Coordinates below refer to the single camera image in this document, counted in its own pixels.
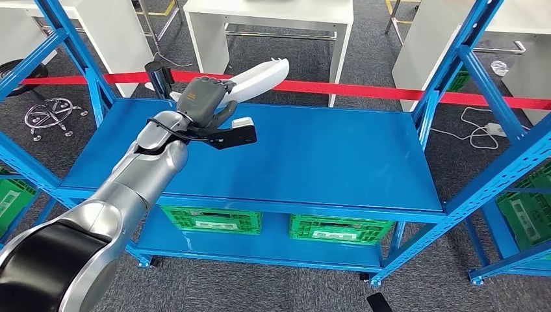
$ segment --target white table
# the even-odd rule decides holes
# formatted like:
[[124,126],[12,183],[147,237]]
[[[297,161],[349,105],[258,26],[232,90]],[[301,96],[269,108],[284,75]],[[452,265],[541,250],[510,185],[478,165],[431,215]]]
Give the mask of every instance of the white table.
[[[392,70],[397,88],[425,90],[473,3],[474,0],[423,0]],[[503,79],[513,96],[551,98],[550,88],[544,83],[527,87],[523,77],[528,77],[528,72],[521,69],[525,63],[546,64],[547,72],[543,67],[531,72],[530,82],[551,81],[551,1],[505,0],[484,34],[484,38],[497,36],[533,42]],[[402,100],[401,104],[404,111],[410,111],[416,101]],[[541,114],[535,112],[539,119]]]
[[[202,73],[226,69],[229,53],[224,27],[232,23],[336,32],[329,82],[340,80],[353,23],[352,0],[188,0],[184,12]],[[272,56],[281,57],[277,51]],[[329,106],[334,102],[333,94]]]
[[[109,73],[142,72],[153,60],[138,16],[129,0],[60,0],[71,19],[79,20]],[[0,0],[0,64],[25,58],[45,35],[33,20],[43,16],[33,0]],[[50,54],[46,63],[55,53]],[[117,84],[129,97],[137,83]]]

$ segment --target white plastic handle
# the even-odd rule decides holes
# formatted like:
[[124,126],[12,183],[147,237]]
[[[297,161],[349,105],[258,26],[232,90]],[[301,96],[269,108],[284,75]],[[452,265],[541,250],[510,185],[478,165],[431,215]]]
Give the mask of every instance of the white plastic handle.
[[[250,70],[230,78],[236,85],[231,90],[231,93],[222,99],[218,107],[225,107],[230,101],[241,103],[259,96],[279,85],[288,74],[289,61],[286,58],[283,60],[272,59],[271,61],[258,64]],[[154,90],[151,83],[146,83],[146,88]],[[182,93],[179,92],[170,92],[170,97],[176,102],[178,102],[181,95]]]

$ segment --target metal table leg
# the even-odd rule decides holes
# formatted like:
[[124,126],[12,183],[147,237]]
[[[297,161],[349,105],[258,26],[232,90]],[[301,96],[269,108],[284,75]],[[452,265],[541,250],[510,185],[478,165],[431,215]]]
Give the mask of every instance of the metal table leg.
[[159,40],[157,39],[157,35],[155,34],[155,31],[153,30],[153,25],[151,24],[151,19],[149,18],[149,11],[147,10],[146,4],[144,3],[144,0],[138,0],[140,3],[140,7],[142,7],[142,12],[144,13],[144,17],[146,19],[147,27],[149,28],[149,31],[151,32],[151,37],[153,38],[153,43],[155,44],[155,48],[157,48],[157,52],[160,54],[160,46],[159,46]]
[[385,29],[385,34],[389,34],[389,30],[391,29],[391,26],[394,27],[394,30],[396,31],[396,35],[398,35],[398,39],[400,43],[404,44],[404,39],[402,39],[402,36],[400,34],[400,30],[398,29],[398,22],[396,21],[396,12],[398,11],[398,7],[400,7],[400,2],[402,0],[396,0],[396,4],[394,5],[394,8],[392,9],[391,16],[389,18],[389,22],[387,24],[387,28]]
[[180,19],[180,24],[184,23],[184,15],[182,14],[182,6],[180,5],[179,0],[174,0],[174,3],[176,4],[176,9],[178,12],[178,18]]

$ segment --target power adapter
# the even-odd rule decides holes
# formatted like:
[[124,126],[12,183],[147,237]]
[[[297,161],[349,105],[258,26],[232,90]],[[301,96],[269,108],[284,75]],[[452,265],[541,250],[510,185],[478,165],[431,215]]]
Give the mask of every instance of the power adapter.
[[507,135],[505,134],[505,131],[503,131],[503,128],[501,128],[501,125],[499,123],[489,122],[487,125],[484,126],[484,129],[490,135],[498,135],[500,137],[507,137]]

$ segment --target blue shelving unit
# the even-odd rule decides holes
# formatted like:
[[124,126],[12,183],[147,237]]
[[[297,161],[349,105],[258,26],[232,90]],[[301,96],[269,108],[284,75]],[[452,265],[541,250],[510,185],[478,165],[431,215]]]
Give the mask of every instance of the blue shelving unit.
[[551,255],[551,240],[519,251],[517,242],[496,202],[489,201],[482,206],[481,211],[498,251],[499,260],[495,263],[488,261],[472,224],[467,222],[472,243],[481,263],[481,267],[468,273],[473,284],[482,285],[485,278],[499,274],[551,276],[551,259],[543,259]]
[[[25,182],[30,186],[32,186],[34,189],[37,189],[32,182],[30,182],[20,174],[0,174],[0,179],[22,179],[22,180],[25,180]],[[11,221],[7,230],[3,233],[3,235],[0,236],[0,248],[4,247],[4,244],[6,244],[7,240],[10,238],[10,235],[13,234],[14,230],[17,228],[19,223],[21,223],[21,221],[23,220],[23,217],[25,216],[27,211],[29,211],[29,209],[35,203],[35,201],[38,199],[41,193],[42,193],[41,190],[38,189],[36,194],[31,198],[31,200],[29,200],[29,202],[23,207],[23,209],[21,209],[21,211],[16,215],[16,217]],[[40,214],[36,217],[33,226],[41,224],[46,220],[46,218],[50,214],[56,202],[57,201],[55,199],[51,198],[46,203],[46,206],[44,206],[44,208],[40,211]]]
[[[127,251],[142,267],[148,267],[154,255],[170,255],[356,270],[369,273],[372,285],[381,285],[382,279],[551,155],[551,116],[525,132],[472,52],[502,1],[475,2],[412,113],[243,104],[235,116],[254,119],[257,143],[216,151],[192,142],[187,166],[158,204],[262,211],[260,235],[179,231],[154,207],[140,238],[129,242]],[[0,159],[71,208],[98,188],[146,118],[170,109],[170,102],[115,98],[58,1],[36,3],[53,33],[0,81],[0,100],[63,44],[88,81],[98,129],[64,179],[1,133]],[[436,105],[462,65],[479,84],[512,144],[443,205],[424,148]],[[291,240],[289,214],[398,223],[385,259],[378,245]],[[406,222],[427,225],[402,244]]]

